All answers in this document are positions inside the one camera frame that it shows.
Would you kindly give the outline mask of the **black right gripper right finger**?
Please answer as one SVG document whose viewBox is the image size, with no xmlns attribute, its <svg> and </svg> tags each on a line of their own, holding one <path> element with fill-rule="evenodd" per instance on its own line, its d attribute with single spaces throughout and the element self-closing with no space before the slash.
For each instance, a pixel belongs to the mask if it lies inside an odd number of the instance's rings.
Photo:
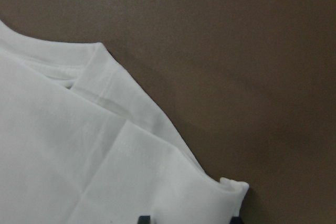
<svg viewBox="0 0 336 224">
<path fill-rule="evenodd" d="M 243 220 L 239 216 L 233 216 L 229 222 L 229 224 L 243 224 Z"/>
</svg>

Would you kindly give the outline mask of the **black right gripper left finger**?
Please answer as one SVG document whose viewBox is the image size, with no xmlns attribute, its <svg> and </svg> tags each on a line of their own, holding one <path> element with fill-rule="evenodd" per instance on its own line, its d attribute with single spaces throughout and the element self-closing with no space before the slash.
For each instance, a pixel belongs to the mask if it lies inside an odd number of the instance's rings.
<svg viewBox="0 0 336 224">
<path fill-rule="evenodd" d="M 138 224 L 151 224 L 151 216 L 139 216 Z"/>
</svg>

